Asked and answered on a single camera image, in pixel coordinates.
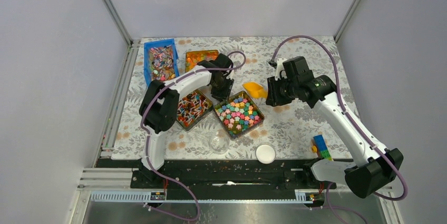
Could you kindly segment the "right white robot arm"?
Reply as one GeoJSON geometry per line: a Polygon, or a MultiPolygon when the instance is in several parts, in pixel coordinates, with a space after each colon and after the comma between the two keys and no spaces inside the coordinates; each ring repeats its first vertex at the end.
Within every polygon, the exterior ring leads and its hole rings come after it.
{"type": "Polygon", "coordinates": [[[304,185],[315,188],[323,181],[343,184],[359,198],[366,198],[392,182],[404,160],[398,148],[380,142],[346,106],[336,84],[326,75],[315,77],[304,57],[272,59],[275,76],[267,79],[266,104],[280,106],[299,99],[329,123],[349,150],[353,161],[322,157],[307,165],[304,185]]]}

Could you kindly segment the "orange plastic scoop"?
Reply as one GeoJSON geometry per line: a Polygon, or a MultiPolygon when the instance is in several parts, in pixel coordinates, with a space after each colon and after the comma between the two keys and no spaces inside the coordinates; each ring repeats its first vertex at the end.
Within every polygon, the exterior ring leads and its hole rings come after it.
{"type": "Polygon", "coordinates": [[[268,96],[267,91],[263,86],[256,82],[246,82],[242,85],[246,92],[254,99],[264,98],[268,96]]]}

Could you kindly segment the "clear plastic jar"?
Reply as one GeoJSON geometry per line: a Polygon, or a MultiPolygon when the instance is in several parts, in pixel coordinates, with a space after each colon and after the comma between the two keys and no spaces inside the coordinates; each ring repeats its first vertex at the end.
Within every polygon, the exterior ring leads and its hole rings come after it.
{"type": "Polygon", "coordinates": [[[229,150],[230,138],[225,131],[215,132],[208,141],[209,148],[216,154],[224,154],[229,150]]]}

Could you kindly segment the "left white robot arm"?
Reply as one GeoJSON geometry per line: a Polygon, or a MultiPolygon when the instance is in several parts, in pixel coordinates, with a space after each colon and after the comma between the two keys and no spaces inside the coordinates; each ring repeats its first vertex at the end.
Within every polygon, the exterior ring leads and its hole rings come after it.
{"type": "Polygon", "coordinates": [[[173,80],[150,82],[139,108],[140,126],[148,133],[141,160],[147,168],[143,181],[148,186],[156,188],[163,183],[164,175],[159,169],[164,165],[166,132],[177,120],[179,102],[203,86],[211,87],[211,96],[215,100],[228,99],[234,83],[233,70],[232,60],[219,54],[216,59],[203,60],[173,80]]]}

